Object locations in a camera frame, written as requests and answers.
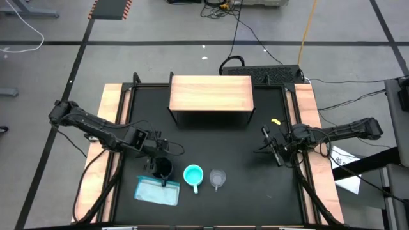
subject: black floor stripe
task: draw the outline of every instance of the black floor stripe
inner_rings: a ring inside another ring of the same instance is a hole
[[[89,38],[89,36],[91,34],[91,30],[92,30],[93,25],[94,25],[94,20],[90,20],[88,22],[88,26],[87,26],[86,32],[84,34],[84,38],[81,41],[81,45],[80,45],[80,48],[78,50],[77,58],[75,58],[74,64],[72,66],[72,70],[71,70],[70,76],[68,78],[67,85],[66,85],[66,88],[65,88],[63,96],[62,96],[62,100],[67,100],[68,97],[70,96],[70,92],[71,92],[71,89],[72,89],[72,84],[74,83],[75,76],[77,75],[78,68],[79,68],[79,65],[80,65],[81,60],[82,60],[82,55],[84,54],[86,44],[87,44],[88,38]],[[28,218],[28,215],[30,213],[31,206],[33,205],[33,201],[34,201],[34,198],[36,196],[38,186],[40,185],[41,178],[42,178],[44,170],[45,170],[45,166],[47,165],[47,161],[48,161],[49,156],[50,156],[52,145],[54,144],[54,140],[56,138],[56,134],[57,134],[57,132],[53,128],[51,128],[50,134],[49,134],[49,136],[47,138],[47,142],[45,143],[45,146],[44,146],[44,149],[43,149],[43,153],[42,153],[42,155],[40,157],[40,161],[39,161],[39,163],[37,165],[37,170],[36,170],[36,172],[34,174],[33,180],[31,182],[30,188],[28,190],[26,200],[24,201],[24,204],[23,204],[23,207],[21,209],[19,218],[18,218],[17,223],[15,225],[15,230],[21,230],[26,225],[27,218]]]
[[[0,45],[38,45],[39,41],[0,41]],[[299,46],[301,41],[261,41],[264,45]],[[46,41],[43,45],[81,45],[81,41]],[[204,41],[89,41],[87,45],[101,46],[172,46],[172,45],[232,45],[230,40]],[[259,45],[258,41],[238,40],[235,45]],[[390,46],[390,42],[368,41],[306,41],[305,46],[334,47],[377,47]],[[399,42],[400,46],[409,46],[409,42]]]
[[[401,51],[399,50],[397,43],[395,42],[395,39],[392,36],[392,33],[390,32],[388,25],[386,25],[386,21],[383,18],[383,15],[379,9],[378,4],[376,3],[375,0],[370,0],[371,5],[373,7],[373,10],[375,11],[376,16],[378,17],[379,23],[381,24],[381,27],[383,29],[383,32],[385,33],[390,46],[392,47],[392,50],[395,54],[396,60],[399,63],[399,67],[401,68],[403,75],[409,75],[409,70],[406,65],[406,61],[403,59]]]

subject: paper sheet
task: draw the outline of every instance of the paper sheet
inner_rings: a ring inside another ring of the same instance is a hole
[[[348,164],[356,160],[359,160],[359,158],[356,158],[352,154],[345,152],[344,150],[338,148],[337,146],[332,147],[331,155],[332,155],[332,158],[336,160],[338,164],[341,164],[341,165]],[[331,159],[331,163],[332,163],[332,169],[339,167],[332,159]],[[335,184],[337,186],[340,186],[341,188],[344,188],[350,192],[353,192],[354,194],[359,193],[360,179],[356,176],[352,176],[350,178],[345,178],[342,180],[337,180],[335,181]]]

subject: teal mug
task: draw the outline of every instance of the teal mug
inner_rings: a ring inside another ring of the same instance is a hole
[[[197,186],[203,181],[203,170],[198,165],[189,165],[183,172],[183,179],[190,186],[193,186],[193,191],[198,194]]]

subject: wooden board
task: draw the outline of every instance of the wooden board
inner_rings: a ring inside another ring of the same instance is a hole
[[[102,95],[100,109],[98,116],[105,118],[109,121],[114,122],[116,118],[116,113],[118,109],[118,104],[120,101],[122,84],[106,84],[104,88],[104,93]],[[300,110],[302,123],[311,125],[313,127],[321,127],[320,117],[318,116],[317,106],[315,102],[315,97],[313,89],[309,84],[296,84],[296,95],[298,100],[298,106]],[[295,122],[295,113],[293,104],[291,101],[291,94],[287,94],[288,105],[290,110],[291,121]],[[126,109],[128,108],[129,95],[125,95],[124,110],[121,116],[121,123],[125,122]],[[94,159],[94,157],[100,153],[101,148],[99,143],[91,143],[89,147],[89,153],[87,158],[87,164],[89,161]],[[79,200],[76,205],[77,218],[81,218],[92,206],[95,199],[101,193],[102,183],[104,180],[105,170],[107,167],[108,154],[106,153],[100,159],[95,162],[89,168],[88,173],[84,177],[82,183],[81,193]],[[324,205],[333,214],[333,216],[340,222],[343,222],[343,215],[341,212],[341,206],[339,204],[337,190],[335,187],[334,178],[332,176],[332,170],[330,162],[328,159],[321,157],[317,153],[310,153],[309,160],[311,165],[311,170],[313,172],[313,180],[316,193],[318,197],[322,200]],[[308,194],[304,192],[305,204],[307,206],[307,216],[309,223],[315,223],[313,216],[313,207]],[[103,220],[108,220],[108,215],[111,209],[111,197],[107,198],[105,204],[105,211],[103,215]]]
[[[254,108],[250,76],[173,76],[172,111],[242,111]]]

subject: black mug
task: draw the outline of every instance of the black mug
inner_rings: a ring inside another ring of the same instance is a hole
[[[172,162],[167,157],[157,157],[154,160],[152,175],[162,182],[162,187],[166,186],[166,180],[173,172]]]

